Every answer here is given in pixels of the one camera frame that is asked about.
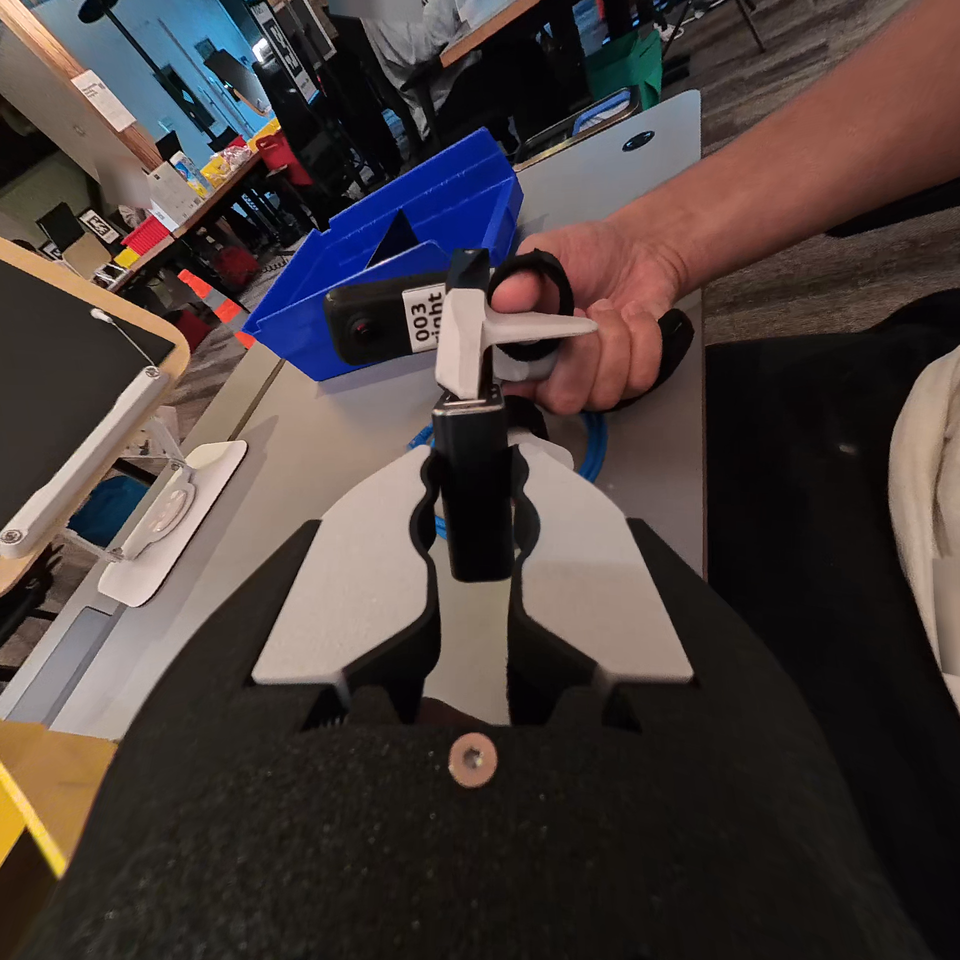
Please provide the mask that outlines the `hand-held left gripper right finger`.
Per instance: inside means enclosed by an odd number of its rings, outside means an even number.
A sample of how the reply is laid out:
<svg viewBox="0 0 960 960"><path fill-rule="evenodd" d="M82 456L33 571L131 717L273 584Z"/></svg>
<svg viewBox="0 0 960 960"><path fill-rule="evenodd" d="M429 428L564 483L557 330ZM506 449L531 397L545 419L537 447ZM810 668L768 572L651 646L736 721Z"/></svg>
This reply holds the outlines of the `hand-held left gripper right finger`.
<svg viewBox="0 0 960 960"><path fill-rule="evenodd" d="M546 723L587 689L610 712L636 686L688 686L694 670L622 510L542 446L511 462L517 554L507 619L510 723Z"/></svg>

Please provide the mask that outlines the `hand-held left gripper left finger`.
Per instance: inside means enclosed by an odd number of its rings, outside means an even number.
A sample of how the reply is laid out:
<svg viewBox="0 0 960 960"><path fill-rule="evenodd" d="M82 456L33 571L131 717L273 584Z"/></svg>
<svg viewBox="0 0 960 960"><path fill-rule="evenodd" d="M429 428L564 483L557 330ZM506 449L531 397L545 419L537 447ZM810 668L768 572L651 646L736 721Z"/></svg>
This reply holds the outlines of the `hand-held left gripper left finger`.
<svg viewBox="0 0 960 960"><path fill-rule="evenodd" d="M378 687L416 721L442 641L436 565L438 463L413 448L330 507L251 671L260 687L330 688L349 711Z"/></svg>

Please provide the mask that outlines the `blue plastic bin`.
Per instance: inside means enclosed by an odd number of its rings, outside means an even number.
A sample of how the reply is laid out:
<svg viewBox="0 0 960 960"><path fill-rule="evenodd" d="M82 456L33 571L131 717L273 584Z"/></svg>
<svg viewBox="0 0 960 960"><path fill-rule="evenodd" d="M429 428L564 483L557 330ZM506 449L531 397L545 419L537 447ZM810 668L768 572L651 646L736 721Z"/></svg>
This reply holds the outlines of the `blue plastic bin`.
<svg viewBox="0 0 960 960"><path fill-rule="evenodd" d="M324 298L342 285L450 270L462 249L485 249L492 266L513 246L523 192L486 128L462 138L313 230L248 317L244 331L316 382L354 370L332 344ZM397 210L419 244L367 264Z"/></svg>

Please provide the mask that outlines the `black ethernet port adapter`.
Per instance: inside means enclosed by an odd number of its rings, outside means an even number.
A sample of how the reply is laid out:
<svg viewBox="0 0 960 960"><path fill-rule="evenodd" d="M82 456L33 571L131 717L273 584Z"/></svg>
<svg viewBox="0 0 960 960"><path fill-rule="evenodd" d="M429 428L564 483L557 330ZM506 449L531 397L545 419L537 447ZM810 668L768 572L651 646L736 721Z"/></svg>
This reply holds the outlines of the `black ethernet port adapter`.
<svg viewBox="0 0 960 960"><path fill-rule="evenodd" d="M514 565L512 450L500 387L445 392L432 414L450 568L455 580L504 581Z"/></svg>

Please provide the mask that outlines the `yellow plastic bin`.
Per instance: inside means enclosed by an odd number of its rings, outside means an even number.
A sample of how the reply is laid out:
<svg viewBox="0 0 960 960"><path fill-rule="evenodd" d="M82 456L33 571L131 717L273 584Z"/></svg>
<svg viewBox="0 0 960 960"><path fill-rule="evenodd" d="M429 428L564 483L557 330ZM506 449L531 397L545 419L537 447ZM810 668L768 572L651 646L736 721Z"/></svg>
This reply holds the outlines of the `yellow plastic bin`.
<svg viewBox="0 0 960 960"><path fill-rule="evenodd" d="M14 958L63 877L116 742L1 722L1 957Z"/></svg>

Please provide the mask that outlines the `person's right forearm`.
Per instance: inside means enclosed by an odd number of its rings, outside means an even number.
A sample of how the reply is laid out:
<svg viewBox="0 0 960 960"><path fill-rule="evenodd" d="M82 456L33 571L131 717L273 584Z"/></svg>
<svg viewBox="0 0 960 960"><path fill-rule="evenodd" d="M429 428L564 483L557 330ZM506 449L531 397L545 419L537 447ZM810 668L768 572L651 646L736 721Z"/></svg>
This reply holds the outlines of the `person's right forearm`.
<svg viewBox="0 0 960 960"><path fill-rule="evenodd" d="M828 75L666 183L684 294L958 178L958 2L916 2Z"/></svg>

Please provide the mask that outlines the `person's right hand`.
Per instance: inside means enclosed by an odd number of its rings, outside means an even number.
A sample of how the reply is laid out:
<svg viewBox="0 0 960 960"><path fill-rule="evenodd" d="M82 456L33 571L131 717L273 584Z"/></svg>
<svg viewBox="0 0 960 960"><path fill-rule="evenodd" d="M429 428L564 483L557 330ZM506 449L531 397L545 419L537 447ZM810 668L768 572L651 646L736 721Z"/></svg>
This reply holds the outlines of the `person's right hand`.
<svg viewBox="0 0 960 960"><path fill-rule="evenodd" d="M685 275L666 236L637 220L634 208L524 238L517 255L541 250L568 278L575 313L596 330L564 340L556 365L542 381L504 382L506 394L556 415L608 412L648 393L662 366L659 319L683 296Z"/></svg>

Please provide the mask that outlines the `black bin divider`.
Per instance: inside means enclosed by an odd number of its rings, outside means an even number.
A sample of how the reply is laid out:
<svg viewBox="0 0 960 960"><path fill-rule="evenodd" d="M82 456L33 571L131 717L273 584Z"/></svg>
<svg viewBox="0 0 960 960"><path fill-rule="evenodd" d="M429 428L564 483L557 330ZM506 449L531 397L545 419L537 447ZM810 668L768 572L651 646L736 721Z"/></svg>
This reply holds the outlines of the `black bin divider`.
<svg viewBox="0 0 960 960"><path fill-rule="evenodd" d="M402 208L396 210L383 238L369 258L366 269L400 256L420 244L414 229Z"/></svg>

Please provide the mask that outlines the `orange traffic cone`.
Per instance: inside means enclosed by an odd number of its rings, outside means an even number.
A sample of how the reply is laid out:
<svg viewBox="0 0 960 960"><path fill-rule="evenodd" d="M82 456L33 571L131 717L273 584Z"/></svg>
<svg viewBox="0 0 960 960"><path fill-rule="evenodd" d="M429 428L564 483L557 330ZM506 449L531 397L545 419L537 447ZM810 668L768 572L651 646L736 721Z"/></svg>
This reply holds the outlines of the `orange traffic cone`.
<svg viewBox="0 0 960 960"><path fill-rule="evenodd" d="M240 319L240 323L246 322L249 313L240 303L232 300L229 296L219 291L195 273L189 270L180 270L177 278L189 287L195 296L204 303L222 323L227 324L237 318Z"/></svg>

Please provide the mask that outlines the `red plastic bin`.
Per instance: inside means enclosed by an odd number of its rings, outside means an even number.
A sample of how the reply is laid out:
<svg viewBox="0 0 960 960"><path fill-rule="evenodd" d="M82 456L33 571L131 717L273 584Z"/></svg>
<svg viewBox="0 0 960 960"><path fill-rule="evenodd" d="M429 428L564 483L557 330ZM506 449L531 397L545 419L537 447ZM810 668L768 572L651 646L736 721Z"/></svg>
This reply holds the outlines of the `red plastic bin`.
<svg viewBox="0 0 960 960"><path fill-rule="evenodd" d="M254 145L268 170L285 173L287 179L294 186L309 187L314 185L311 175L299 161L281 130L258 137L254 141Z"/></svg>

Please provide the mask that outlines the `person's black garment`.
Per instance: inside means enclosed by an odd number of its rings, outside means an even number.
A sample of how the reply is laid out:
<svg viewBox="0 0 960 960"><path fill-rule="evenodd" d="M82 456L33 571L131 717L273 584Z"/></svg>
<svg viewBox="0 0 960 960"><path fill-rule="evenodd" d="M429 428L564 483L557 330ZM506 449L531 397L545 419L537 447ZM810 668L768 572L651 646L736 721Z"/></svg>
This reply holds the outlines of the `person's black garment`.
<svg viewBox="0 0 960 960"><path fill-rule="evenodd" d="M706 353L707 572L817 718L932 953L958 958L958 710L902 571L888 458L958 290L874 327Z"/></svg>

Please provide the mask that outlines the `white cardboard box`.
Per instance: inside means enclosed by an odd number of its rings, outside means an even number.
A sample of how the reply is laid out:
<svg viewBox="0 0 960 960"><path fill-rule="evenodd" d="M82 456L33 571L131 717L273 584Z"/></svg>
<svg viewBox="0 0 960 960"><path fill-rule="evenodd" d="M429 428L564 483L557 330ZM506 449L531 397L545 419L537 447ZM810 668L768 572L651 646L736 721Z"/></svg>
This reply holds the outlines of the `white cardboard box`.
<svg viewBox="0 0 960 960"><path fill-rule="evenodd" d="M171 234L201 210L203 199L170 162L161 162L148 180L150 213Z"/></svg>

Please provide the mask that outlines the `printed marker sign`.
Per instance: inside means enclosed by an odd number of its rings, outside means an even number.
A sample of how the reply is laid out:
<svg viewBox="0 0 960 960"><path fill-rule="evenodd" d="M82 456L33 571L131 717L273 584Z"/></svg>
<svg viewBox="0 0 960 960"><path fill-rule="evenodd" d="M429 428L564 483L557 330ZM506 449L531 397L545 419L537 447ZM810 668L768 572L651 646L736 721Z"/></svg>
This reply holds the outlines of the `printed marker sign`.
<svg viewBox="0 0 960 960"><path fill-rule="evenodd" d="M247 10L307 105L324 94L321 68L336 56L335 30L306 1L249 1Z"/></svg>

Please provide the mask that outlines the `green bag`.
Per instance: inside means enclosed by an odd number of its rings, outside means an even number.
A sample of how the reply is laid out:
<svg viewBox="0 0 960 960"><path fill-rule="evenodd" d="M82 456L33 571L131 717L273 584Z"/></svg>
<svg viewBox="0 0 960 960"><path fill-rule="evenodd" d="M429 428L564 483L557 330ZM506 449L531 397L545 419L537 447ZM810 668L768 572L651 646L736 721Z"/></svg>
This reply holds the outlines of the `green bag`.
<svg viewBox="0 0 960 960"><path fill-rule="evenodd" d="M657 106L663 91L663 42L656 30L642 35L639 30L606 42L584 60L586 79L593 102L619 90L639 89L642 111Z"/></svg>

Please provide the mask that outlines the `black panel with wooden frame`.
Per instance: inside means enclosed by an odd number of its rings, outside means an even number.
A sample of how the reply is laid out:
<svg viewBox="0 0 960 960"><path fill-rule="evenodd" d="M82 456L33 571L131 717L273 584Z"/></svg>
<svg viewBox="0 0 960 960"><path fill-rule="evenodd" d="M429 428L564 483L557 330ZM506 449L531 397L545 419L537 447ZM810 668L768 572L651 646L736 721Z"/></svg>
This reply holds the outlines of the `black panel with wooden frame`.
<svg viewBox="0 0 960 960"><path fill-rule="evenodd" d="M1 241L1 594L66 529L166 402L190 349L173 324Z"/></svg>

